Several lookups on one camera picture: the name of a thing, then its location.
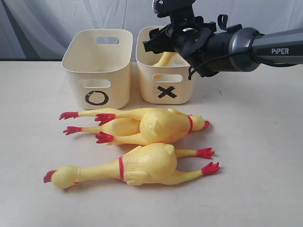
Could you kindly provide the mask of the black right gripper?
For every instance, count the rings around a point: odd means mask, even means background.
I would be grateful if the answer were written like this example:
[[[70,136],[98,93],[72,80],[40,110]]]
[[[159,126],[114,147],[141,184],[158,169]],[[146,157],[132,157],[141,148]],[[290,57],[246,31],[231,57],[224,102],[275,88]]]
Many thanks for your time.
[[[213,37],[213,22],[183,21],[149,31],[149,41],[143,41],[146,52],[159,54],[177,52],[201,76],[212,76],[213,71],[203,63],[206,61],[206,44]],[[152,39],[169,39],[168,41]]]

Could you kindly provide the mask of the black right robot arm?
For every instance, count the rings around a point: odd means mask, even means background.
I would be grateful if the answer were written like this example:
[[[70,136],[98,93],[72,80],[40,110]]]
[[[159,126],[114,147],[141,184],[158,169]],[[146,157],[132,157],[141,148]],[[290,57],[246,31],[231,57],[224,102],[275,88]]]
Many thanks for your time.
[[[259,65],[291,67],[303,62],[301,28],[263,34],[240,24],[218,33],[215,22],[169,24],[149,32],[146,52],[176,52],[189,65],[188,76],[212,77],[219,72],[251,72]]]

